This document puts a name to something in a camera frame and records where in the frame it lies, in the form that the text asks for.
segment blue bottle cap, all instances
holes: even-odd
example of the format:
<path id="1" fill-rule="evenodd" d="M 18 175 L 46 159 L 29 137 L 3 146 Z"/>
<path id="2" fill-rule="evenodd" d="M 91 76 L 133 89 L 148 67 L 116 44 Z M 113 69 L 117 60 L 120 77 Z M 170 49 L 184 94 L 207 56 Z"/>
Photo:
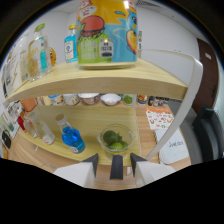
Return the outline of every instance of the blue bottle cap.
<path id="1" fill-rule="evenodd" d="M 48 96 L 49 98 L 54 98 L 56 96 L 59 96 L 59 95 L 51 95 L 51 96 Z"/>

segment black chair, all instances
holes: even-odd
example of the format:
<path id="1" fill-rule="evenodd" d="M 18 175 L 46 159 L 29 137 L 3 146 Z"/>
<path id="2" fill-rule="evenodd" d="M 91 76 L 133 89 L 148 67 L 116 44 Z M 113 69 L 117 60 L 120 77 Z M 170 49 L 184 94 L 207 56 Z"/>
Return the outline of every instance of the black chair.
<path id="1" fill-rule="evenodd" d="M 224 132 L 216 112 L 212 108 L 203 106 L 192 126 L 203 162 L 221 159 L 224 152 Z"/>

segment bottle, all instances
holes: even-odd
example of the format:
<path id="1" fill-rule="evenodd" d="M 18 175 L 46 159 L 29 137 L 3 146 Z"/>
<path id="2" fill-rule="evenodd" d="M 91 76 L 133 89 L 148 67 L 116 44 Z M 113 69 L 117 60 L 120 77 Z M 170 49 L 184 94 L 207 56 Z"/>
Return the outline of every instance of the bottle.
<path id="1" fill-rule="evenodd" d="M 48 37 L 42 34 L 45 23 L 36 27 L 34 39 L 28 45 L 28 73 L 33 82 L 52 71 Z"/>
<path id="2" fill-rule="evenodd" d="M 73 153 L 81 153 L 85 149 L 85 143 L 76 128 L 72 128 L 67 122 L 64 114 L 59 114 L 55 118 L 62 132 L 62 141 Z"/>
<path id="3" fill-rule="evenodd" d="M 23 125 L 24 120 L 23 120 L 23 118 L 21 116 L 18 117 L 17 122 L 18 122 L 19 126 L 22 128 L 22 130 L 24 132 L 27 132 L 26 129 L 25 129 L 25 127 L 24 127 L 24 125 Z"/>
<path id="4" fill-rule="evenodd" d="M 24 116 L 24 122 L 23 122 L 23 126 L 25 127 L 25 129 L 27 130 L 27 132 L 33 137 L 36 138 L 37 137 L 37 133 L 36 133 L 36 129 L 35 126 L 33 125 L 33 122 L 26 116 Z"/>
<path id="5" fill-rule="evenodd" d="M 47 145 L 51 145 L 55 140 L 55 135 L 52 133 L 50 128 L 44 121 L 39 121 L 35 112 L 31 112 L 29 115 L 32 121 L 37 135 L 43 140 Z"/>
<path id="6" fill-rule="evenodd" d="M 66 63 L 77 61 L 75 27 L 75 24 L 68 27 L 69 34 L 64 40 Z"/>
<path id="7" fill-rule="evenodd" d="M 154 98 L 155 98 L 155 97 L 153 97 L 153 96 L 150 96 L 150 97 L 149 97 L 149 101 L 148 101 L 148 105 L 149 105 L 149 106 L 152 106 L 152 105 L 153 105 Z"/>

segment wooden shelf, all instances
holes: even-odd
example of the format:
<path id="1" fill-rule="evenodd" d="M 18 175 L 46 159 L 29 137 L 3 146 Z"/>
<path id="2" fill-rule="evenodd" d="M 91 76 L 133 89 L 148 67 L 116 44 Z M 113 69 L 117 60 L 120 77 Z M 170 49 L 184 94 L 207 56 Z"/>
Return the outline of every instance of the wooden shelf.
<path id="1" fill-rule="evenodd" d="M 130 153 L 133 152 L 140 156 L 139 134 L 135 109 L 131 107 L 106 107 L 106 106 L 36 106 L 33 111 L 36 112 L 38 119 L 43 120 L 50 127 L 56 136 L 52 145 L 46 145 L 40 138 L 33 139 L 28 133 L 21 129 L 19 134 L 32 142 L 33 144 L 59 156 L 83 161 L 98 153 L 101 165 L 111 165 L 112 157 L 105 153 L 97 141 L 97 135 L 107 125 L 119 123 L 126 125 L 136 135 L 133 145 L 123 156 L 123 165 L 131 166 Z M 60 127 L 55 121 L 55 117 L 63 113 L 67 117 L 71 126 L 77 128 L 83 140 L 86 143 L 85 150 L 80 154 L 74 154 L 66 147 L 61 140 Z"/>
<path id="2" fill-rule="evenodd" d="M 183 99 L 187 85 L 171 73 L 138 58 L 130 68 L 87 70 L 77 62 L 61 63 L 51 73 L 27 82 L 4 103 L 36 96 L 69 93 L 120 93 Z"/>

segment yellow can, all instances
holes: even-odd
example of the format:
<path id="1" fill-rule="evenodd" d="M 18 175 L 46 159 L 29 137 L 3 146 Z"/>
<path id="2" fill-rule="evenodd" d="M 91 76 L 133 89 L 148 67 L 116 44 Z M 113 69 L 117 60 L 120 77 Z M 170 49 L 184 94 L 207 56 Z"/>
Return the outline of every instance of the yellow can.
<path id="1" fill-rule="evenodd" d="M 76 20 L 78 63 L 127 66 L 137 61 L 137 14 L 133 0 L 83 0 Z"/>

